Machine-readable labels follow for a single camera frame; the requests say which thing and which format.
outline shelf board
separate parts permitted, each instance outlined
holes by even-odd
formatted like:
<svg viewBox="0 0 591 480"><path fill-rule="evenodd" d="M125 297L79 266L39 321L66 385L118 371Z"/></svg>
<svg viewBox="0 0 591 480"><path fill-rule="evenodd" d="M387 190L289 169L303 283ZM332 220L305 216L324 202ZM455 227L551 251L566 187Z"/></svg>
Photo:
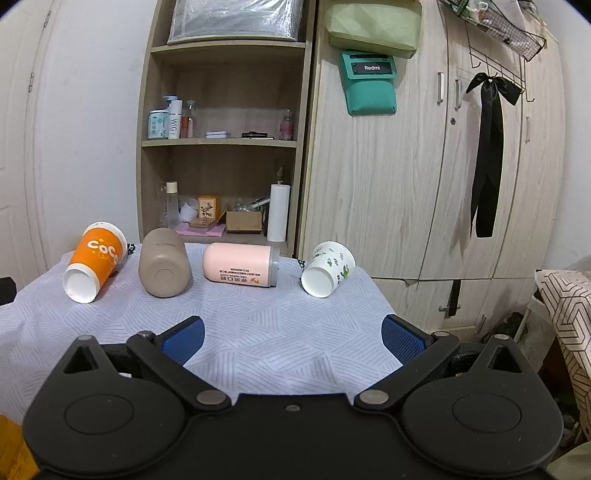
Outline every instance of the shelf board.
<svg viewBox="0 0 591 480"><path fill-rule="evenodd" d="M179 138L177 140L142 140L142 147L172 147L175 145L257 145L259 147L295 148L297 142L271 138Z"/></svg>
<svg viewBox="0 0 591 480"><path fill-rule="evenodd" d="M153 47L152 57L169 65L197 61L304 59L306 44L281 40L207 40Z"/></svg>
<svg viewBox="0 0 591 480"><path fill-rule="evenodd" d="M224 242L227 244L246 244L246 245L270 245L279 247L282 256L291 256L287 249L287 242L269 242L262 233L227 233L222 236L191 236L181 235L186 244L213 244L215 242Z"/></svg>

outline white paper cup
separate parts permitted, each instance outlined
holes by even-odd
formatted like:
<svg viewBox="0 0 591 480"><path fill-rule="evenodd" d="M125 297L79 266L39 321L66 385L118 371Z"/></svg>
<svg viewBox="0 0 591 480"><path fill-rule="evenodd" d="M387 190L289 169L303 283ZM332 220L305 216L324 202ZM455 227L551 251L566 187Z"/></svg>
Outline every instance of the white paper cup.
<svg viewBox="0 0 591 480"><path fill-rule="evenodd" d="M181 207L181 221L192 222L199 213L199 202L196 199L187 199Z"/></svg>
<svg viewBox="0 0 591 480"><path fill-rule="evenodd" d="M323 299L336 290L355 268L351 252L340 243L323 242L312 252L301 275L301 285L313 297Z"/></svg>

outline glass bottle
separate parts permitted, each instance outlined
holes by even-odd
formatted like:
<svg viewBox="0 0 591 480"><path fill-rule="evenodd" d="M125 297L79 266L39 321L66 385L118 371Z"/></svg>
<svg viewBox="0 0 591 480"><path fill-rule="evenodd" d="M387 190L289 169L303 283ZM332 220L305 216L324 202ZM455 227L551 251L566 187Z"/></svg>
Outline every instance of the glass bottle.
<svg viewBox="0 0 591 480"><path fill-rule="evenodd" d="M195 135L195 100L187 100L181 118L181 138L194 138Z"/></svg>
<svg viewBox="0 0 591 480"><path fill-rule="evenodd" d="M174 230L180 222L178 185L175 181L168 181L166 182L166 226Z"/></svg>
<svg viewBox="0 0 591 480"><path fill-rule="evenodd" d="M294 139L294 120L291 110L287 110L279 127L279 140Z"/></svg>

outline orange paper cup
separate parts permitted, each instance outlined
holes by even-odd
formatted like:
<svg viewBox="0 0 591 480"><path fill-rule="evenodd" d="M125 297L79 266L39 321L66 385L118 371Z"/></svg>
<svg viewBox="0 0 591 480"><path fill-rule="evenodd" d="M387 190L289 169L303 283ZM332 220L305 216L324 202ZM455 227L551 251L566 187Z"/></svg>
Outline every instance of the orange paper cup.
<svg viewBox="0 0 591 480"><path fill-rule="evenodd" d="M89 225L64 273L67 295L78 303L93 301L117 263L123 260L126 248L125 236L115 225Z"/></svg>

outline pink bottle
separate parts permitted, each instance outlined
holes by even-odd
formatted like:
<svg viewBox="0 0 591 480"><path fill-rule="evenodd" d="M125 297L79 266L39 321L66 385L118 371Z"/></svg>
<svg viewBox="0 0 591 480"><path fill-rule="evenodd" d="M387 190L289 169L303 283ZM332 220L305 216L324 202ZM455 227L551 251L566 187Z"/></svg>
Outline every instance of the pink bottle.
<svg viewBox="0 0 591 480"><path fill-rule="evenodd" d="M211 244L203 253L203 274L211 281L276 287L279 249L268 245Z"/></svg>

